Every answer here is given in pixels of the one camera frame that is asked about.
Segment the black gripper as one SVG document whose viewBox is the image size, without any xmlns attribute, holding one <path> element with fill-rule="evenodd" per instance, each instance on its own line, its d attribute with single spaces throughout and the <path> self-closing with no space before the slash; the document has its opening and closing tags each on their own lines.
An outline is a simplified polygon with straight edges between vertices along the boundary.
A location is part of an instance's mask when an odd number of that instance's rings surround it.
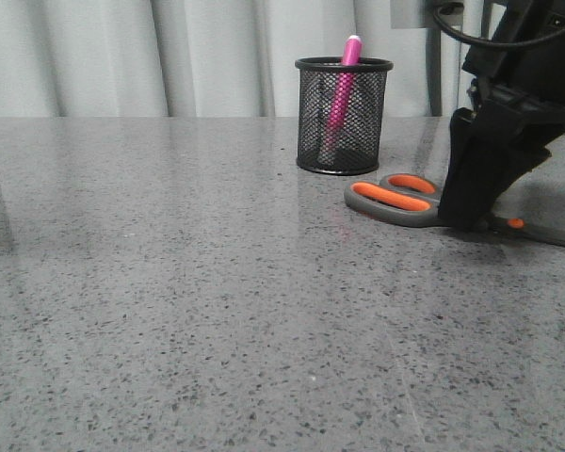
<svg viewBox="0 0 565 452">
<path fill-rule="evenodd" d="M 460 40 L 474 79 L 471 108 L 450 122 L 451 155 L 439 218 L 473 231 L 497 198 L 549 158 L 565 136 L 565 1 L 507 1 L 489 39 Z"/>
</svg>

